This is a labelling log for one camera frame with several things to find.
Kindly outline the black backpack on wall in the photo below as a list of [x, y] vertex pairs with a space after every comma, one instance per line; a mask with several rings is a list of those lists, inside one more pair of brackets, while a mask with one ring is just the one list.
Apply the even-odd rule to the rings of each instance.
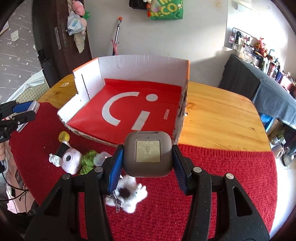
[[143, 0], [129, 0], [129, 7], [132, 9], [147, 10], [146, 4]]

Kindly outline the pink toy camera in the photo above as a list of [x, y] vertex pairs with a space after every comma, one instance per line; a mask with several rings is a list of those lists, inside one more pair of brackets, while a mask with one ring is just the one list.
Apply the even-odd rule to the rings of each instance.
[[80, 169], [80, 159], [82, 158], [82, 154], [74, 148], [69, 148], [62, 157], [62, 169], [71, 175], [75, 175], [78, 173]]

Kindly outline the red knitted mat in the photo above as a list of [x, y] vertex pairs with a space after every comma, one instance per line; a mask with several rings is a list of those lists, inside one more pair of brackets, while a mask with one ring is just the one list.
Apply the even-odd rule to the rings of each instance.
[[[9, 141], [18, 171], [38, 204], [64, 174], [49, 162], [56, 152], [58, 136], [66, 128], [57, 116], [57, 109], [42, 103], [36, 119], [21, 132], [14, 132]], [[272, 152], [245, 152], [207, 149], [180, 145], [180, 151], [213, 175], [231, 173], [239, 181], [271, 230], [277, 203], [277, 171]], [[147, 187], [147, 198], [134, 213], [106, 211], [115, 240], [180, 240], [187, 222], [191, 197], [179, 189], [174, 173], [163, 178], [139, 178]]]

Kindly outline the white doorbell device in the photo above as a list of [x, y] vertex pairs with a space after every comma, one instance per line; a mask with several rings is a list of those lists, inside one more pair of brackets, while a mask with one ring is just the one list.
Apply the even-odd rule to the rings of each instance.
[[16, 105], [15, 113], [18, 114], [16, 117], [18, 123], [18, 127], [16, 129], [17, 132], [20, 133], [28, 122], [35, 120], [39, 107], [39, 102], [35, 100]]

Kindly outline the orange white cardboard box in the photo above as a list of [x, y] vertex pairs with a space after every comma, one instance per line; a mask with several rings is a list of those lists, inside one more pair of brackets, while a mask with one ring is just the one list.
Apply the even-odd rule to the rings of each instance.
[[58, 116], [75, 134], [115, 146], [133, 131], [162, 131], [178, 142], [187, 100], [188, 60], [99, 57], [74, 69], [73, 75], [77, 93]]

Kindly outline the yellow round lid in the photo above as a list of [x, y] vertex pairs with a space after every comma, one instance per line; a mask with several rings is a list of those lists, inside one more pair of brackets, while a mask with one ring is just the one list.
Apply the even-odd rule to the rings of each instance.
[[62, 131], [62, 132], [60, 132], [58, 139], [59, 139], [59, 142], [61, 142], [61, 143], [62, 142], [68, 143], [70, 140], [70, 135], [66, 131]]

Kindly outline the grey cloth covered desk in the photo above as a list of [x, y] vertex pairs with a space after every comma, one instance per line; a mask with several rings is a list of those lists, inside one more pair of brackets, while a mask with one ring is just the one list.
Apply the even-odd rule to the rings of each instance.
[[247, 97], [259, 113], [295, 129], [295, 99], [267, 74], [236, 55], [230, 55], [218, 87]]

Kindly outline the green tote bag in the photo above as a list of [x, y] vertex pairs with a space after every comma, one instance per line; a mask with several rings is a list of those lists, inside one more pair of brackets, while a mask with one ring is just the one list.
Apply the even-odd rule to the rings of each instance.
[[181, 20], [184, 14], [182, 0], [144, 1], [151, 20]]

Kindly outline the orange tipped mop stick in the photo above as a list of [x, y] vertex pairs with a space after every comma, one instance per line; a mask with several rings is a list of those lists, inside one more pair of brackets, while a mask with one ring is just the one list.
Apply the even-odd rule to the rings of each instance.
[[111, 42], [112, 42], [112, 55], [113, 56], [117, 55], [117, 53], [118, 53], [118, 50], [117, 50], [117, 41], [118, 41], [118, 36], [119, 36], [121, 22], [122, 22], [122, 17], [120, 16], [118, 18], [118, 23], [117, 23], [115, 38], [114, 38], [114, 40], [111, 40]]

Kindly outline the green plush keychain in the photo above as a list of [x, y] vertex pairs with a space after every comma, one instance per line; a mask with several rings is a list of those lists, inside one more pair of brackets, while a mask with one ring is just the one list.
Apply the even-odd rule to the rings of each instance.
[[80, 175], [85, 175], [91, 170], [94, 169], [94, 158], [96, 157], [97, 152], [95, 150], [90, 150], [80, 159]]

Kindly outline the white fluffy plush toy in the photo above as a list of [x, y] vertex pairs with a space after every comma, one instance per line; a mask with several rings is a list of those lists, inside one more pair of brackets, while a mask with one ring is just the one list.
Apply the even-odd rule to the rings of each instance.
[[116, 211], [134, 213], [137, 204], [147, 197], [147, 187], [137, 183], [136, 178], [125, 175], [119, 178], [118, 185], [110, 196], [105, 197], [105, 204], [113, 206]]

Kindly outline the grey rounded case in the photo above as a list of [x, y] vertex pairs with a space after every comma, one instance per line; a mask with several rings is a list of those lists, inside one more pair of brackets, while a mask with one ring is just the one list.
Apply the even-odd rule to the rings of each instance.
[[131, 132], [125, 138], [123, 169], [132, 177], [165, 177], [173, 168], [171, 149], [165, 132]]

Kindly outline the pink plush on door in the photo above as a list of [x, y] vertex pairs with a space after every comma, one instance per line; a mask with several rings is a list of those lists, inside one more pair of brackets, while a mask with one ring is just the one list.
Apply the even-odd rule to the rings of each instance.
[[81, 31], [81, 34], [85, 34], [87, 20], [85, 19], [86, 11], [83, 3], [81, 3], [81, 1], [72, 1], [72, 11], [74, 11], [74, 13], [80, 17], [80, 22], [84, 28], [84, 30]]

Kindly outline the dark wooden door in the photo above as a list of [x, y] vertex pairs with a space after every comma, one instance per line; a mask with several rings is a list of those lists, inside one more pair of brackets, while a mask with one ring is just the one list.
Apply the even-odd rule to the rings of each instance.
[[67, 32], [71, 3], [57, 0], [36, 0], [32, 3], [32, 25], [38, 59], [49, 87], [92, 59], [88, 39], [84, 41], [84, 50], [80, 53], [74, 36]]

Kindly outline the plastic bag on door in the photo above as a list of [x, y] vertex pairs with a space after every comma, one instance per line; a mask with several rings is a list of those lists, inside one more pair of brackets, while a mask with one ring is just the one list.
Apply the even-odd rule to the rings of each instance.
[[69, 36], [84, 33], [86, 30], [86, 21], [79, 15], [76, 15], [73, 11], [69, 13], [67, 18], [67, 32]]

